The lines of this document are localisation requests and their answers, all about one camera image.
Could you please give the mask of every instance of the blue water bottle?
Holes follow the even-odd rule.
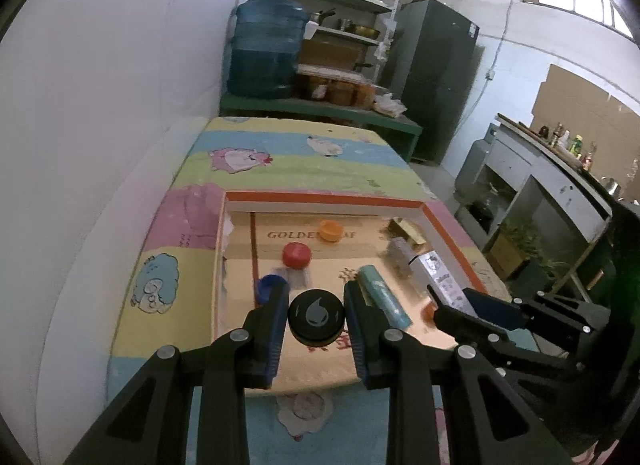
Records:
[[[236,15],[228,92],[249,98],[291,96],[308,14],[291,0],[248,0]]]

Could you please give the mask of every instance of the electrical cord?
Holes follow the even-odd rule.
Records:
[[[504,44],[504,40],[507,37],[507,32],[509,30],[509,21],[510,21],[510,18],[511,18],[511,10],[513,9],[514,3],[515,3],[515,0],[510,0],[509,1],[509,6],[507,7],[507,13],[506,13],[506,15],[504,17],[504,30],[502,31],[502,37],[500,38],[500,42],[498,42],[498,47],[495,49],[494,61],[491,63],[491,66],[487,70],[487,73],[490,72],[490,71],[493,71],[495,69],[496,64],[498,63],[498,56],[500,55],[500,50],[502,50],[502,44]],[[468,121],[469,117],[471,117],[473,112],[476,111],[476,108],[478,107],[478,104],[480,103],[480,100],[484,96],[484,92],[486,91],[486,89],[487,89],[487,87],[489,85],[489,82],[491,82],[491,79],[488,79],[488,78],[485,77],[484,84],[482,85],[482,89],[480,90],[480,94],[478,95],[478,98],[476,98],[476,101],[471,106],[471,109],[469,109],[469,111],[466,114],[465,118],[460,120],[460,122],[458,123],[458,126],[456,127],[456,130],[453,133],[453,138],[455,138],[456,135],[460,132],[460,129],[462,128],[463,125],[466,124],[466,121]]]

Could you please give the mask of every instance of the floor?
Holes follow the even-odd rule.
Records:
[[[449,212],[455,216],[460,203],[454,196],[455,180],[453,176],[440,165],[411,162],[409,166],[427,184],[427,187],[436,194],[437,198],[447,206]]]

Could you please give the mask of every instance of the screw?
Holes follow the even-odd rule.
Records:
[[[233,342],[243,342],[249,338],[249,332],[242,328],[233,330],[229,333],[229,338],[233,340]]]
[[[157,352],[159,358],[162,360],[170,359],[175,355],[175,348],[173,346],[162,346]]]
[[[398,342],[398,340],[402,339],[402,332],[395,328],[389,328],[385,330],[385,339],[390,342]]]
[[[458,355],[460,355],[464,359],[472,359],[474,356],[476,356],[476,350],[467,345],[459,346]]]

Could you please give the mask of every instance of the dark gray refrigerator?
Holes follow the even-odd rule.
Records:
[[[472,81],[478,26],[437,0],[406,4],[379,84],[422,126],[414,158],[441,162]]]

